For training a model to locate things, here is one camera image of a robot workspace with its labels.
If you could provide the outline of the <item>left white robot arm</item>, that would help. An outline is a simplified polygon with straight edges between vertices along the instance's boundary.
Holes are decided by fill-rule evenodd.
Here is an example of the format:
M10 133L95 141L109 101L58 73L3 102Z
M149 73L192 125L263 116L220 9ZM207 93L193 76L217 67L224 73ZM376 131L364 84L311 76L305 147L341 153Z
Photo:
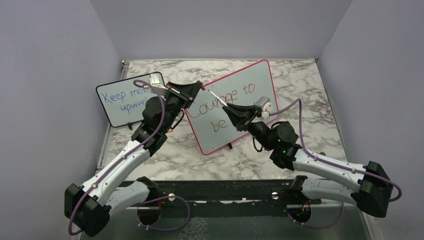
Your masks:
M133 81L139 88L150 88L151 97L142 112L141 125L134 131L122 151L100 172L65 190L64 214L69 219L68 234L84 232L93 237L101 232L113 214L136 203L152 205L157 200L153 182L146 178L118 190L133 170L151 158L166 142L168 132L177 126L176 118L189 108L204 86L200 81L189 84L168 82L153 84Z

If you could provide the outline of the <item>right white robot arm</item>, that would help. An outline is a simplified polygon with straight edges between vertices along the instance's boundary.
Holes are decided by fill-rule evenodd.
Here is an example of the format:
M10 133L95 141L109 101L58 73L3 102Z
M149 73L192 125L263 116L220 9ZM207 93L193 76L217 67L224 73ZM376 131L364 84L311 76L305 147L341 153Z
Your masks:
M299 135L288 121L274 127L256 121L263 112L259 105L226 103L222 109L237 131L249 132L261 151L271 152L269 158L277 167L323 177L303 178L302 184L292 186L288 190L292 202L324 198L356 205L373 217L386 217L394 183L381 164L348 163L311 152L304 143L297 144Z

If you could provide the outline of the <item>red framed whiteboard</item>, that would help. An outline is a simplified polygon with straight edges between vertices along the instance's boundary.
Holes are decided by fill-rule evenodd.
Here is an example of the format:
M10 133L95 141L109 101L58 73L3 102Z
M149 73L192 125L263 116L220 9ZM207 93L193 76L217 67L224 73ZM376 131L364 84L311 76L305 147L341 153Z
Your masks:
M209 155L247 135L230 122L222 104L250 106L267 97L273 111L279 109L270 63L263 59L205 85L193 104L185 111L188 122L203 155Z

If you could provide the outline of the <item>white marker pen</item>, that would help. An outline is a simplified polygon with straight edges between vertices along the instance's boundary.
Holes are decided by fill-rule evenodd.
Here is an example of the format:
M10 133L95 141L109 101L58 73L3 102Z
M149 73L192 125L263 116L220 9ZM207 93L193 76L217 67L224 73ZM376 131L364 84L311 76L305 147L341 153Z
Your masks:
M222 100L217 94L215 94L214 92L212 92L210 89L208 89L208 92L219 102L221 103L222 106L228 106L227 103Z

